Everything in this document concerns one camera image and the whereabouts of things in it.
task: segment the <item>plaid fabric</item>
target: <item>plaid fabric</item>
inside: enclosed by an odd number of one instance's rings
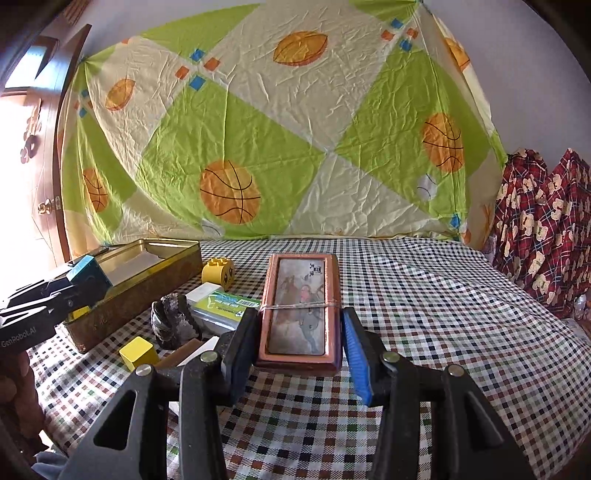
[[[548,478],[589,429],[591,346],[529,295],[458,243],[405,238],[213,241],[203,258],[236,264],[234,293],[260,298],[268,257],[327,252],[339,258],[342,299],[387,347],[416,364],[464,365],[481,387],[535,473]],[[180,291],[199,284],[193,280]],[[118,350],[134,336],[156,343],[148,312],[87,355],[56,336],[32,350],[47,428],[71,452],[129,372]],[[430,477],[430,418],[421,409],[419,478]],[[234,408],[219,410],[229,476],[366,478],[380,409],[362,406],[343,361],[333,378],[254,371]],[[168,474],[178,478],[178,425],[168,425]]]
[[[590,177],[572,150],[552,173],[521,150],[509,156],[496,201],[493,265],[559,318],[590,286]]]

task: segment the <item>human hand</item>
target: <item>human hand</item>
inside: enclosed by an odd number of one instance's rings
[[[22,435],[29,439],[39,435],[44,414],[26,352],[0,356],[0,408],[10,402],[14,405]]]

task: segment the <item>barcode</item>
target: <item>barcode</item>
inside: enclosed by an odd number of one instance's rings
[[[248,300],[244,300],[244,299],[240,299],[236,303],[238,303],[239,305],[244,305],[245,307],[252,307],[252,308],[256,308],[259,306],[258,302],[248,301]]]

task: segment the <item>green and white sheet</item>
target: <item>green and white sheet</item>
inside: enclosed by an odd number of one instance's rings
[[[432,236],[480,248],[505,155],[420,2],[207,12],[84,60],[60,118],[74,255],[146,236]]]

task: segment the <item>door knob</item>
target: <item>door knob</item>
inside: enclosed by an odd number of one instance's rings
[[[44,203],[37,205],[37,211],[39,212],[39,215],[49,215],[52,210],[53,207],[51,205],[50,199],[47,199]]]

